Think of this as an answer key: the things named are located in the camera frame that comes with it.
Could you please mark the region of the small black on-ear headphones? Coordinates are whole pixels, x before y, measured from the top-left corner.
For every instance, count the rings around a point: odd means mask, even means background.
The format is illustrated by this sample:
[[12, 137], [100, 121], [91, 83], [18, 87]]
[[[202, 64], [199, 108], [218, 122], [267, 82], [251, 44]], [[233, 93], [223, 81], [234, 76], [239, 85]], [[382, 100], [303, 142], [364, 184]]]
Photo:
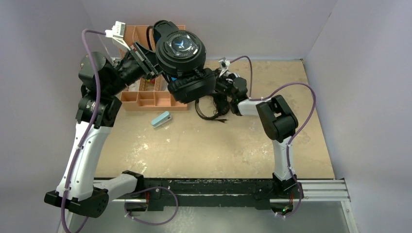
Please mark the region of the small black on-ear headphones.
[[230, 110], [227, 96], [222, 93], [212, 93], [208, 96], [212, 98], [212, 103], [209, 106], [209, 110], [213, 111], [213, 115], [207, 116], [201, 111], [201, 108], [199, 107], [199, 99], [194, 102], [196, 114], [203, 120], [226, 123], [227, 119], [222, 117], [225, 116]]

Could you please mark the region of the black and blue headphones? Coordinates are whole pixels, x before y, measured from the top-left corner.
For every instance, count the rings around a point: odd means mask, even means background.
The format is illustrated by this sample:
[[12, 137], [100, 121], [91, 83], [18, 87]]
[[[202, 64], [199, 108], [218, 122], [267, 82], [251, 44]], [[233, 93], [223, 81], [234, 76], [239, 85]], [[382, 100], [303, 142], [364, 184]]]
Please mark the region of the black and blue headphones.
[[206, 48], [197, 35], [160, 20], [148, 26], [146, 38], [154, 40], [149, 61], [166, 78], [167, 90], [176, 101], [187, 104], [214, 91], [216, 77], [205, 67]]

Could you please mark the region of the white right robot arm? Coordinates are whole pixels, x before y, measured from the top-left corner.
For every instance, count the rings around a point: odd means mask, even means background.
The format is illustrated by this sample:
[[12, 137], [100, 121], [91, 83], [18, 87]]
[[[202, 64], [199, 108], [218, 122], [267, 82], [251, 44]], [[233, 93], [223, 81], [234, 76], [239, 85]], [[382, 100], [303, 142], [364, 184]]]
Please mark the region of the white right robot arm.
[[260, 99], [249, 99], [247, 96], [247, 81], [244, 78], [230, 74], [216, 80], [215, 91], [231, 98], [229, 103], [232, 113], [238, 116], [259, 117], [267, 137], [274, 148], [275, 168], [273, 172], [273, 192], [283, 198], [296, 185], [296, 175], [293, 167], [292, 139], [299, 125], [297, 117], [286, 100], [276, 93], [294, 83], [288, 83], [271, 96]]

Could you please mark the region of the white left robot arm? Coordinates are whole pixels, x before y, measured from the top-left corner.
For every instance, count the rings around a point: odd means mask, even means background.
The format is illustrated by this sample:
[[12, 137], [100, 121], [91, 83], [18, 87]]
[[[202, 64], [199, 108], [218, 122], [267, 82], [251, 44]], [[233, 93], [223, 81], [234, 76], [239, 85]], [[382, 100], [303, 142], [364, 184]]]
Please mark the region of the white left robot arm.
[[137, 42], [115, 62], [100, 52], [81, 59], [78, 76], [82, 97], [76, 113], [75, 140], [64, 176], [55, 190], [46, 193], [45, 203], [97, 218], [118, 197], [143, 196], [143, 175], [128, 170], [101, 184], [93, 182], [102, 148], [122, 105], [118, 93], [140, 78], [154, 79], [160, 74], [155, 52]]

